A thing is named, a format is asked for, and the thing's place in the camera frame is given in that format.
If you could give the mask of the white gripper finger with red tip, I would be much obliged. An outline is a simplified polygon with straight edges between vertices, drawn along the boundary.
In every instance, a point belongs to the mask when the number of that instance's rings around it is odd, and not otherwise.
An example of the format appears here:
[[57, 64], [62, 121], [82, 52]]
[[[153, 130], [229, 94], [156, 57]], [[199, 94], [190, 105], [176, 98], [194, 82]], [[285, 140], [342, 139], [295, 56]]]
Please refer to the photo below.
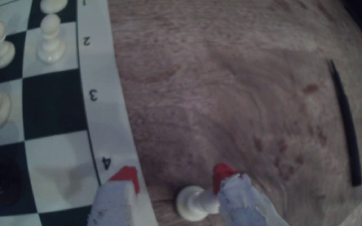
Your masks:
[[136, 167], [122, 167], [98, 188], [87, 225], [134, 226], [134, 206], [139, 192]]
[[246, 173], [225, 163], [213, 168], [213, 189], [227, 226], [288, 226], [270, 199], [257, 190]]

